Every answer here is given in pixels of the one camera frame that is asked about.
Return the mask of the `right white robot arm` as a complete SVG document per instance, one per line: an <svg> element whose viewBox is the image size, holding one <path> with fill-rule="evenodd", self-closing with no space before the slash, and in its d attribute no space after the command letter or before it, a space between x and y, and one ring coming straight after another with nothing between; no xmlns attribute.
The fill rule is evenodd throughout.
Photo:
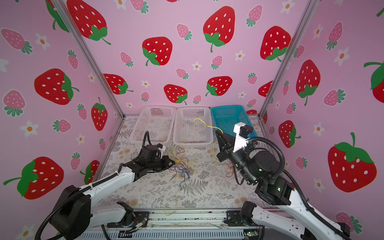
<svg viewBox="0 0 384 240"><path fill-rule="evenodd" d="M260 199L292 218L273 215L251 202L243 205L241 216L298 240L350 239L347 224L328 219L308 203L299 184L284 169L286 161L281 149L266 138L251 137L252 130L248 125L236 125L235 137L216 130L220 150L217 157L220 162L230 161L235 175L240 174L243 182L256 186Z"/></svg>

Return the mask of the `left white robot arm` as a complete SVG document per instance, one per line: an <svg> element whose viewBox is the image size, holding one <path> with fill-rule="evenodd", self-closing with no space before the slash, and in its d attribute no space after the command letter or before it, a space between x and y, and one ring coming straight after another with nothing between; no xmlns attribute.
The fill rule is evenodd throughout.
<svg viewBox="0 0 384 240"><path fill-rule="evenodd" d="M135 216L131 206L123 201L106 207L95 205L114 191L132 184L147 174L160 173L175 165L175 161L164 155L161 144L142 147L132 161L120 164L117 171L96 182L82 187L69 186L59 197L54 209L38 228L35 239L40 240L47 225L52 225L58 235L55 240L74 240L86 230L116 223L129 227L129 233L137 231L143 224Z"/></svg>

